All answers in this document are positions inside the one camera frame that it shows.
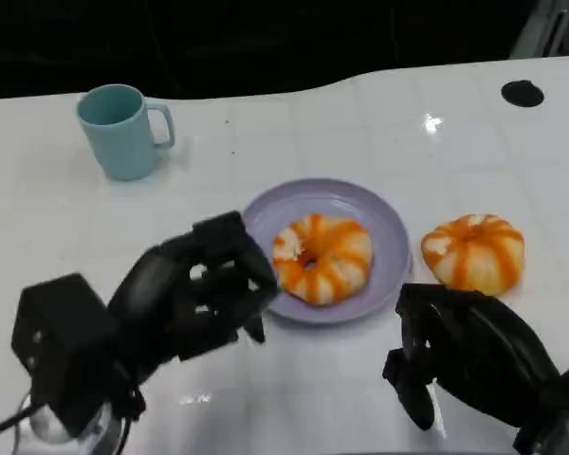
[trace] white tiled table surface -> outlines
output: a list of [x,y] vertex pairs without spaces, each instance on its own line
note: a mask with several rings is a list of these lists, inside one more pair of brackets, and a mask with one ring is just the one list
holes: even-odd
[[[540,86],[545,103],[505,103],[502,85],[518,79]],[[418,246],[427,231],[467,212],[507,218],[525,236],[527,261],[504,300],[569,367],[569,58],[168,101],[176,146],[151,177],[127,184],[106,181],[95,163],[74,115],[78,97],[0,100],[0,418],[28,387],[9,351],[22,286],[80,270],[108,300],[147,246],[305,176],[344,178],[393,204],[411,233],[419,282],[433,281]],[[392,311],[328,330],[266,318],[266,331],[263,347],[243,337],[160,370],[144,387],[149,410],[125,453],[510,451],[511,428],[438,389],[437,429],[424,433],[406,418],[380,378],[400,344]],[[210,400],[194,403],[202,393]],[[10,444],[2,437],[0,454]]]

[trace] donut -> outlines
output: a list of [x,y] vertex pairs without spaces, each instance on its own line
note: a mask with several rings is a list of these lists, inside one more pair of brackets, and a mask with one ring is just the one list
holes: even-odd
[[438,281],[453,289],[497,296],[523,274],[523,236],[497,215],[470,214],[441,225],[423,238],[421,250]]
[[313,306],[332,305],[367,283],[373,247],[367,230],[348,218],[305,215],[274,239],[280,286]]

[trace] robotic hand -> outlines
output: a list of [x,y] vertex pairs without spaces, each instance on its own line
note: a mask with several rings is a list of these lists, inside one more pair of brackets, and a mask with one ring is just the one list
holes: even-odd
[[[191,278],[197,266],[201,276]],[[261,312],[277,292],[237,212],[147,250],[107,308],[78,274],[26,288],[11,345],[31,376],[18,420],[33,416],[19,424],[14,452],[120,451],[126,437],[117,438],[119,449],[106,442],[110,422],[124,421],[127,433],[143,413],[138,386],[174,356],[183,361],[235,342],[240,328],[263,343]],[[58,434],[48,434],[55,427]]]
[[383,377],[413,421],[431,427],[433,380],[471,407],[520,428],[523,455],[569,453],[569,371],[560,374],[531,328],[499,300],[437,284],[405,284],[396,312],[403,347]]

